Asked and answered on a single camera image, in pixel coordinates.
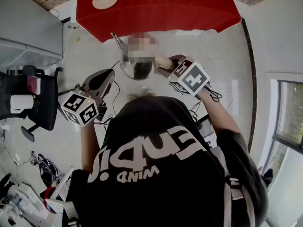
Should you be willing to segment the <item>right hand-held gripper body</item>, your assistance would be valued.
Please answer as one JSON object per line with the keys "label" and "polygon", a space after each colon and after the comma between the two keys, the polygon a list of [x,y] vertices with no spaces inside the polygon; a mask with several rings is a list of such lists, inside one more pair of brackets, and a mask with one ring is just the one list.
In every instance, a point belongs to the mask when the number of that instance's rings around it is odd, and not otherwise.
{"label": "right hand-held gripper body", "polygon": [[180,64],[175,66],[168,78],[169,84],[182,94],[195,96],[210,80],[203,66],[190,56],[181,55]]}

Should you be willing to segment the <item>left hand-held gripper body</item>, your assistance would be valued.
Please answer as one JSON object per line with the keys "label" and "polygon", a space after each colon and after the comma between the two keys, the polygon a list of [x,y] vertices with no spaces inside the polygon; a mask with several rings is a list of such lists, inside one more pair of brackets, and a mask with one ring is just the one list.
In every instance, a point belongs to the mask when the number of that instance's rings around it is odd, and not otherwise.
{"label": "left hand-held gripper body", "polygon": [[60,108],[66,118],[81,127],[97,119],[102,121],[107,111],[104,97],[115,79],[113,69],[105,69],[88,76],[82,85],[69,92]]}

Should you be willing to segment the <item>shiny steel teapot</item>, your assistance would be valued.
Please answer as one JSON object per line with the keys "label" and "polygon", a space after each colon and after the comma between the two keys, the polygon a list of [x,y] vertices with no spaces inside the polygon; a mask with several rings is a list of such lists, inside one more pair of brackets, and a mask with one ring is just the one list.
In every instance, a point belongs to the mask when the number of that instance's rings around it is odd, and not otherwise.
{"label": "shiny steel teapot", "polygon": [[131,79],[144,80],[159,70],[172,72],[171,59],[158,51],[156,39],[147,33],[136,33],[123,42],[115,33],[111,33],[121,50],[120,67]]}

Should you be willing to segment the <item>person's right forearm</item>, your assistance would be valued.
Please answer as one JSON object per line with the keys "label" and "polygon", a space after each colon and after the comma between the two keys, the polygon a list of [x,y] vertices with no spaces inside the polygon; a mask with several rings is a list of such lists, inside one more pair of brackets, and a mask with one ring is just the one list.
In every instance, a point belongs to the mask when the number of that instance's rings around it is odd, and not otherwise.
{"label": "person's right forearm", "polygon": [[216,136],[219,136],[223,131],[241,133],[234,119],[220,102],[215,102],[211,98],[207,90],[201,89],[197,94],[197,98],[203,102]]}

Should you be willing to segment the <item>person's left forearm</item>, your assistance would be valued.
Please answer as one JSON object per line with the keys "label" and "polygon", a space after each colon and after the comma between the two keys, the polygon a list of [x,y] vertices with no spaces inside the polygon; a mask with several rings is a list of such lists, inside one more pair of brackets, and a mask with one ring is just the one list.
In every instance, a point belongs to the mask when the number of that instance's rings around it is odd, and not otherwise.
{"label": "person's left forearm", "polygon": [[94,125],[94,122],[91,121],[80,130],[82,169],[90,174],[93,172],[94,160],[100,151]]}

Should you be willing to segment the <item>black office chair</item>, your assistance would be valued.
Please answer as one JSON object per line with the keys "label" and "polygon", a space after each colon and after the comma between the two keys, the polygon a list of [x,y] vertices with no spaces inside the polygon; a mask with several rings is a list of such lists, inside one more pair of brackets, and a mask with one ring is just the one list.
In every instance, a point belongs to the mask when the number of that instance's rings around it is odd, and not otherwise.
{"label": "black office chair", "polygon": [[[26,65],[22,69],[21,75],[9,75],[0,72],[0,121],[9,118],[28,118],[34,125],[26,129],[21,127],[23,135],[31,142],[35,141],[33,131],[41,127],[47,131],[54,128],[57,107],[58,107],[58,73],[63,68],[55,69],[53,76],[45,75],[43,70],[37,69],[35,66]],[[35,76],[40,79],[40,94],[35,94],[28,90],[27,81],[29,76]],[[12,96],[31,96],[33,105],[31,107],[21,107],[16,112],[11,112],[10,99]]]}

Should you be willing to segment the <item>grey box device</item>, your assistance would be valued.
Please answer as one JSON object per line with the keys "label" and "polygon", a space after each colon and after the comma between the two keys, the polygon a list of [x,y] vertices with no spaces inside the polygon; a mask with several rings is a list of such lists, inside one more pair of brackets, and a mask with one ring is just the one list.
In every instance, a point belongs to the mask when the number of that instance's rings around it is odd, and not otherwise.
{"label": "grey box device", "polygon": [[199,120],[197,122],[197,128],[203,138],[214,134],[214,128],[209,119]]}

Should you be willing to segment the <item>red tablecloth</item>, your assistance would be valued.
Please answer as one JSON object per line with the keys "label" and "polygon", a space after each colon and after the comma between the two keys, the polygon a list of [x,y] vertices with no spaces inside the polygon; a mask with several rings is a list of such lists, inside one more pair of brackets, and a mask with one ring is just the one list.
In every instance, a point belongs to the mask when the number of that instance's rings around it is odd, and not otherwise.
{"label": "red tablecloth", "polygon": [[77,0],[76,20],[98,41],[111,33],[210,29],[222,32],[241,22],[233,0],[117,0],[107,9],[96,9],[92,0]]}

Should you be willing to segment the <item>red notebook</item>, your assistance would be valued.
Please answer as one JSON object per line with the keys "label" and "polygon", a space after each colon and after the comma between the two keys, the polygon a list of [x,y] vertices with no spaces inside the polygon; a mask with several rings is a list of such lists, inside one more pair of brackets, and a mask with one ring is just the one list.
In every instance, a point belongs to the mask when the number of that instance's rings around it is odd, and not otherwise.
{"label": "red notebook", "polygon": [[39,95],[41,93],[41,79],[36,76],[27,76],[27,90]]}

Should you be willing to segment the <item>white cylindrical cup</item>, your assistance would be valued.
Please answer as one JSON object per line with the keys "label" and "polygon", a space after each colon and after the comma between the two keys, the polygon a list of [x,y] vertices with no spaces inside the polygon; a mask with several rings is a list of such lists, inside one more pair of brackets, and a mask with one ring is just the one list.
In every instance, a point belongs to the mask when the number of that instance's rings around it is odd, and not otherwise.
{"label": "white cylindrical cup", "polygon": [[10,110],[12,113],[18,113],[24,109],[31,109],[34,105],[32,95],[12,95],[10,98]]}

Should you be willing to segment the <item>black curved floor strip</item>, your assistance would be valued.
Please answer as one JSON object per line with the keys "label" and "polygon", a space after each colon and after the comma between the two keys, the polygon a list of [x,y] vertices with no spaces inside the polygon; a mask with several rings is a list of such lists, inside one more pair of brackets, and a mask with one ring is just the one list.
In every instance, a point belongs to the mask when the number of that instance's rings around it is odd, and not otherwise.
{"label": "black curved floor strip", "polygon": [[248,151],[251,151],[252,148],[252,142],[254,137],[254,130],[256,125],[256,114],[257,114],[257,75],[256,75],[256,64],[255,64],[255,58],[252,48],[252,43],[250,39],[250,34],[248,31],[247,23],[245,19],[241,18],[241,24],[243,27],[243,31],[246,37],[248,51],[249,51],[249,57],[250,57],[250,65],[251,65],[251,77],[252,77],[252,117],[251,117],[251,128],[250,128],[250,137],[248,141]]}

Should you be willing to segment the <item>grey cabinet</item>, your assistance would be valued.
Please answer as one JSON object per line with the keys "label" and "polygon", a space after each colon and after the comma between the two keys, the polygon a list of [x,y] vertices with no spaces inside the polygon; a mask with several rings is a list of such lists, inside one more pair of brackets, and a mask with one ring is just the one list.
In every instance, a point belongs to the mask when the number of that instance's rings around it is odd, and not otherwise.
{"label": "grey cabinet", "polygon": [[0,0],[0,70],[62,59],[63,23],[32,0]]}

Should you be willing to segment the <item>dark-framed window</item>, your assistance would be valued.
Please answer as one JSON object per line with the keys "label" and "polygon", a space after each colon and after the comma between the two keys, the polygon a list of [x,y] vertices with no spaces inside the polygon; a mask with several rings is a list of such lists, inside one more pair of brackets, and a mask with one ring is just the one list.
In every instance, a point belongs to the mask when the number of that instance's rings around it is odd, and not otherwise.
{"label": "dark-framed window", "polygon": [[277,120],[268,167],[277,174],[288,148],[303,154],[303,83],[278,81]]}

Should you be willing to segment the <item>person's black printed T-shirt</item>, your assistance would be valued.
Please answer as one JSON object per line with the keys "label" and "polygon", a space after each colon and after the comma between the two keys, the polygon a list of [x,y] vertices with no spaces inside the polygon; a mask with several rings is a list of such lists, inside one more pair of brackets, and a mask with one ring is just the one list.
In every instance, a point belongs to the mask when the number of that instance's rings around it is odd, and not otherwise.
{"label": "person's black printed T-shirt", "polygon": [[187,107],[166,96],[127,103],[109,123],[93,172],[66,198],[81,227],[261,227],[267,186],[241,133],[210,149]]}

